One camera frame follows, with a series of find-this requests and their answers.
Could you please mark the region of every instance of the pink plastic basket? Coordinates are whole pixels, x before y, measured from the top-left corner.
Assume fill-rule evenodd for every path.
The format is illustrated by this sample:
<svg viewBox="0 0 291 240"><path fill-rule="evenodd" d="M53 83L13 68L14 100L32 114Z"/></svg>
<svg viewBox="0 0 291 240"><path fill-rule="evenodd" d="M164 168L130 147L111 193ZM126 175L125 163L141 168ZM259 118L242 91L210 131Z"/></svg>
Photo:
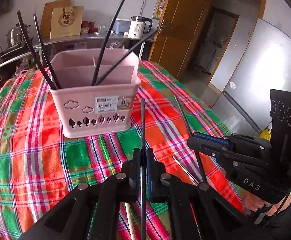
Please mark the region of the pink plastic basket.
<svg viewBox="0 0 291 240"><path fill-rule="evenodd" d="M106 49L99 77L127 49ZM68 138L127 130L141 80L139 58L127 56L98 86L91 86L100 49L62 51L51 64L62 89L50 92Z"/></svg>

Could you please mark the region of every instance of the white wooden stick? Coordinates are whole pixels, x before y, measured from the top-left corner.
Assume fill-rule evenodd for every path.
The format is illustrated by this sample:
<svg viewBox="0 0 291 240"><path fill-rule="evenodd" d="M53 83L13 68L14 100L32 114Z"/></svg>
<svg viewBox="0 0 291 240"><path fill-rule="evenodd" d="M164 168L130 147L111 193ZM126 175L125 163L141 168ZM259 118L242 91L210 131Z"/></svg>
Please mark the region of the white wooden stick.
<svg viewBox="0 0 291 240"><path fill-rule="evenodd" d="M133 229L133 222L132 222L132 218L131 218L130 204L129 203L125 203L125 205L126 205L127 221L129 223L131 240L135 240L135 234L134 234L134 229Z"/></svg>
<svg viewBox="0 0 291 240"><path fill-rule="evenodd" d="M193 182L194 185L198 185L199 182L196 180L195 177L192 176L192 174L190 173L190 171L188 171L186 169L186 167L184 167L175 156L172 156L172 158L174 159L174 161L180 166L181 169L183 169L183 171L188 175L189 179Z"/></svg>

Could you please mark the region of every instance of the electric kettle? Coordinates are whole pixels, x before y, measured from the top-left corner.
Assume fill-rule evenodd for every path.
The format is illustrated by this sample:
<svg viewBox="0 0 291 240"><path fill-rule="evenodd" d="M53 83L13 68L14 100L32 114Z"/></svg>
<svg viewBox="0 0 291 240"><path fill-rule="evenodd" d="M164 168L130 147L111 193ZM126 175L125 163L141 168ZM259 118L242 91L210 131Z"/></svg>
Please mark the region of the electric kettle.
<svg viewBox="0 0 291 240"><path fill-rule="evenodd" d="M143 34L149 33L152 27L152 20L141 16L131 17L132 22L129 30L130 38L142 38ZM146 22L149 22L149 29L145 32Z"/></svg>

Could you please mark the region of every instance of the person's hand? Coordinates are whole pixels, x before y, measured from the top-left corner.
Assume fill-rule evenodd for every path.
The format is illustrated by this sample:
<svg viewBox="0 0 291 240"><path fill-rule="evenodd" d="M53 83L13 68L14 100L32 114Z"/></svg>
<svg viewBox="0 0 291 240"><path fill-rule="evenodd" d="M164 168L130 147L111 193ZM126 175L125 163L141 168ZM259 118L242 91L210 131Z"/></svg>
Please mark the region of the person's hand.
<svg viewBox="0 0 291 240"><path fill-rule="evenodd" d="M266 204L266 202L250 192L247 192L244 203L247 209L254 212L256 212L259 208L263 208L263 206Z"/></svg>
<svg viewBox="0 0 291 240"><path fill-rule="evenodd" d="M284 198L278 204L274 204L272 206L272 208L266 213L266 215L272 216L277 211L277 209L280 207L283 200L284 200ZM263 206L265 204L268 204L268 202L263 201L262 199L258 198L257 196L253 195L250 192L247 192L244 203L245 203L245 206L247 209L254 211L254 212L256 212L259 208L263 208ZM286 202L284 203L284 205L280 209L280 212L285 210L290 205L290 203L291 203L291 194L289 195Z"/></svg>

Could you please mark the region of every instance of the silver refrigerator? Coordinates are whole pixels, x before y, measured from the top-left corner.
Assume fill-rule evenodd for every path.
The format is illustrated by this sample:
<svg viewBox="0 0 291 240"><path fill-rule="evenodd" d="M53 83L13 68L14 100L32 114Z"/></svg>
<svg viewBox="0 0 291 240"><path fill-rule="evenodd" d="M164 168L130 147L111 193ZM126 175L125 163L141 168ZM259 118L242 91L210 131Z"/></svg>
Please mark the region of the silver refrigerator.
<svg viewBox="0 0 291 240"><path fill-rule="evenodd" d="M258 19L213 112L231 133L257 136L271 125L270 89L291 91L291 38Z"/></svg>

